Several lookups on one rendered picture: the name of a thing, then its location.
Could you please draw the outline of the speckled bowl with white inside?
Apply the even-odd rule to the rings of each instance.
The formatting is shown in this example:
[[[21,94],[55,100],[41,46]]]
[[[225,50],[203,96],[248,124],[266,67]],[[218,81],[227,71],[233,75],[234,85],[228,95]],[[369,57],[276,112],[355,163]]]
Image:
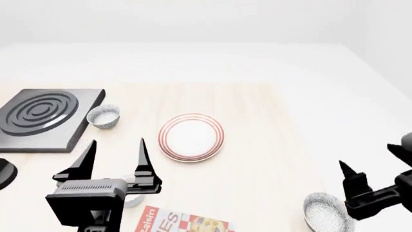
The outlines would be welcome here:
[[[344,203],[327,193],[311,193],[303,202],[306,225],[311,232],[355,232],[355,221]]]
[[[112,104],[97,106],[88,112],[86,120],[98,129],[111,129],[120,120],[120,108]]]
[[[135,181],[135,176],[133,174],[124,175],[122,177],[127,183],[133,183]],[[145,195],[126,195],[124,208],[134,208],[141,204],[145,199]]]

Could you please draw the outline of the white plate with red rings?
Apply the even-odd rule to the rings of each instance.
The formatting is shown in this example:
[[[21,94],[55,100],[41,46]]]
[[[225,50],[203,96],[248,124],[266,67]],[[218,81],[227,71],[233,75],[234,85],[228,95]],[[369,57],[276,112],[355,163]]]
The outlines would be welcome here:
[[[173,117],[158,133],[160,151],[177,162],[205,161],[218,154],[224,142],[225,132],[221,123],[202,113]]]

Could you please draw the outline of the red printed cookies box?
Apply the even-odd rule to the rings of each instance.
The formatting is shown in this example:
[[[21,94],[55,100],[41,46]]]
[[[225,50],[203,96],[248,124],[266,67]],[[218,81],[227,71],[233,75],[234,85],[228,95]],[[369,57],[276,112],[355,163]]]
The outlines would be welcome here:
[[[233,223],[146,206],[134,232],[236,232]]]

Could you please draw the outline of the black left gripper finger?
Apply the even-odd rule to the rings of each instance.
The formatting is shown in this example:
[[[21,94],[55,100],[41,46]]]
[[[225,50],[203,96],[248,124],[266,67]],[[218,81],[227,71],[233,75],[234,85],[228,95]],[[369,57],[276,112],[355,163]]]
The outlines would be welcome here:
[[[135,170],[135,184],[162,184],[162,180],[156,175],[145,140],[141,138],[139,146],[138,166]]]
[[[52,179],[57,182],[91,179],[96,150],[97,142],[92,140],[89,146],[69,168],[55,174]]]

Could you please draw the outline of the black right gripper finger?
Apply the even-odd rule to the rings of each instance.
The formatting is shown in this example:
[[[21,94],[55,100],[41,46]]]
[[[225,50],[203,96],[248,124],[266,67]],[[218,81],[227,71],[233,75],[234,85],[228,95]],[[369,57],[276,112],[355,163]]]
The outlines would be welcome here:
[[[373,192],[372,188],[368,185],[365,173],[357,173],[341,160],[339,161],[339,165],[344,175],[342,185],[346,200]]]
[[[401,145],[397,144],[387,144],[387,149],[396,156],[396,158],[412,168],[412,152],[405,150]]]

